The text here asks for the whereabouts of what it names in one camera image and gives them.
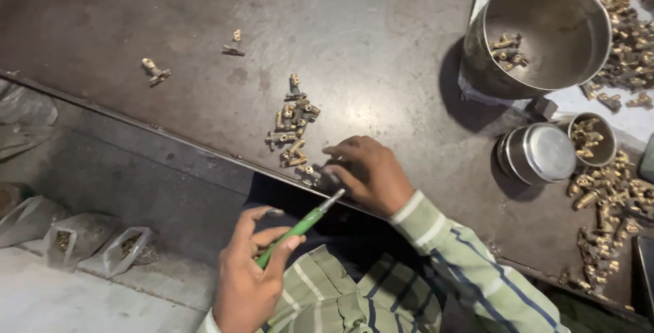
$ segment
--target person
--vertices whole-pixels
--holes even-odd
[[[414,189],[390,149],[354,136],[323,152],[353,169],[327,165],[323,173],[337,176],[355,201],[384,220],[327,212],[315,228],[331,222],[333,212],[336,236],[316,230],[289,237],[262,270],[254,258],[289,227],[258,231],[259,224],[285,213],[266,205],[243,211],[220,254],[215,304],[198,332],[437,332],[448,292],[489,332],[569,332],[526,278],[496,263],[471,229]],[[355,177],[355,169],[362,175]],[[305,213],[311,209],[289,199]]]

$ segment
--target green striped shirt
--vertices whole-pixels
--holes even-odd
[[[539,290],[422,192],[388,221],[426,256],[424,278],[384,255],[355,283],[323,245],[286,270],[275,315],[258,332],[438,332],[448,292],[489,332],[569,332]],[[198,333],[220,333],[211,311]]]

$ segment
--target hand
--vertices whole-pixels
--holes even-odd
[[[340,165],[326,165],[323,172],[338,176],[350,187],[354,200],[378,215],[390,217],[397,213],[415,192],[393,151],[369,136],[350,137],[324,148],[323,153],[353,162],[354,172],[362,170],[360,179]]]
[[[284,269],[290,254],[305,236],[292,236],[273,250],[266,270],[254,262],[268,245],[281,238],[290,227],[274,227],[257,234],[255,221],[266,214],[283,213],[271,207],[253,208],[241,213],[232,240],[220,252],[220,282],[213,318],[222,333],[254,333],[275,312],[284,290]]]

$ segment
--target stainless steel container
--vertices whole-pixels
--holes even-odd
[[[506,72],[489,42],[503,33],[523,38],[526,67]],[[582,84],[606,62],[611,22],[598,0],[489,0],[464,42],[464,76],[480,92],[502,99],[529,99]]]
[[[504,173],[532,186],[568,179],[577,160],[568,135],[548,123],[519,127],[504,135],[497,156]]]
[[[563,130],[563,132],[566,133],[568,137],[570,137],[572,136],[572,132],[574,130],[573,126],[575,123],[590,120],[591,118],[597,118],[599,120],[598,123],[593,125],[593,131],[599,133],[604,137],[604,139],[601,140],[597,146],[593,146],[591,148],[593,157],[583,158],[577,155],[577,165],[603,167],[613,161],[617,152],[616,134],[614,133],[613,128],[609,122],[607,122],[607,120],[603,119],[598,114],[586,112],[577,114],[575,116],[566,117],[563,120],[551,123]]]

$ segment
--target metal workbench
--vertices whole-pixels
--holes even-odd
[[[174,136],[282,180],[264,144],[289,76],[322,113],[304,153],[369,135],[392,148],[413,184],[521,271],[579,267],[565,184],[531,189],[492,161],[506,108],[461,102],[461,38],[473,0],[0,0],[0,68],[23,84]],[[221,53],[241,29],[244,57]],[[151,58],[172,69],[149,87]],[[629,266],[607,295],[630,298]]]

